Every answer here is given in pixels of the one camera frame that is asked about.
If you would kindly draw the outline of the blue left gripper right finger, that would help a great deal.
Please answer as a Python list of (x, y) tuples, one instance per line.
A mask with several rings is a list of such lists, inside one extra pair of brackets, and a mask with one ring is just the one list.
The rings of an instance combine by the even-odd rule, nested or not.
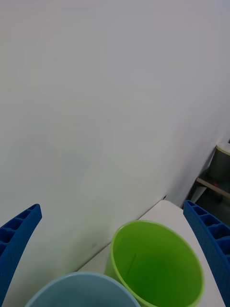
[(206, 257), (225, 306), (230, 305), (230, 228), (191, 201), (184, 216)]

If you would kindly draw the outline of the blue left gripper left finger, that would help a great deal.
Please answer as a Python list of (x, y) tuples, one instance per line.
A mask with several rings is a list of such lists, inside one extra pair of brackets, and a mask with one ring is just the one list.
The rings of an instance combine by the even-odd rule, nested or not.
[(0, 304), (3, 304), (21, 256), (41, 219), (41, 207), (34, 204), (0, 228)]

